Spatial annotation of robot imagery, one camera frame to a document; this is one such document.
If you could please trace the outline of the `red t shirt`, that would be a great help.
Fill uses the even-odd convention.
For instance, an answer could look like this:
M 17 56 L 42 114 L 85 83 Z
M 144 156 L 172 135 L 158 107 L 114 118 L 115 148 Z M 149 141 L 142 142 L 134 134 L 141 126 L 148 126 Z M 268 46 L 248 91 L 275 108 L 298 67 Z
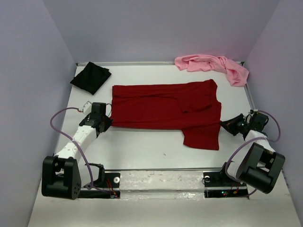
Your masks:
M 190 148 L 219 150 L 222 104 L 217 84 L 114 85 L 113 126 L 149 130 L 181 130 Z

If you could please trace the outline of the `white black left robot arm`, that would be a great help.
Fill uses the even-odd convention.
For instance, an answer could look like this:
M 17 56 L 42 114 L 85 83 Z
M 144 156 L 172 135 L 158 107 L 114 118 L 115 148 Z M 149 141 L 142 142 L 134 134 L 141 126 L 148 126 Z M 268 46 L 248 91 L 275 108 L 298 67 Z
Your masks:
M 88 183 L 84 185 L 87 190 L 95 189 L 100 192 L 104 190 L 98 188 L 105 181 L 105 175 L 98 170 L 91 170 L 84 151 L 93 143 L 98 136 L 106 132 L 112 125 L 113 120 L 106 115 L 106 103 L 93 102 L 90 104 L 90 113 L 79 123 L 74 136 L 70 136 L 53 125 L 54 118 L 67 110 L 77 110 L 76 107 L 66 107 L 55 113 L 50 119 L 53 130 L 67 137 L 69 142 L 53 156 L 47 156 L 43 160 L 42 166 L 42 186 L 41 193 L 45 197 L 55 197 L 75 200 L 80 194 L 81 175 L 78 162 L 83 159 L 88 168 Z

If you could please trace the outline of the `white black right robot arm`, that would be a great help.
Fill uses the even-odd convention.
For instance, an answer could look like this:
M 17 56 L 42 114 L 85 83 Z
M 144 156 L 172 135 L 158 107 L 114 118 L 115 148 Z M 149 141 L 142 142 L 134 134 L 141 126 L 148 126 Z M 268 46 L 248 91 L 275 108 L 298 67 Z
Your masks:
M 272 119 L 278 129 L 276 139 L 269 139 L 263 131 Z M 281 128 L 273 115 L 261 110 L 250 110 L 247 116 L 240 114 L 230 120 L 221 121 L 220 126 L 233 136 L 241 134 L 244 143 L 224 163 L 218 173 L 222 185 L 233 181 L 245 183 L 256 191 L 270 193 L 285 163 L 285 156 L 276 152 L 270 142 L 278 142 Z

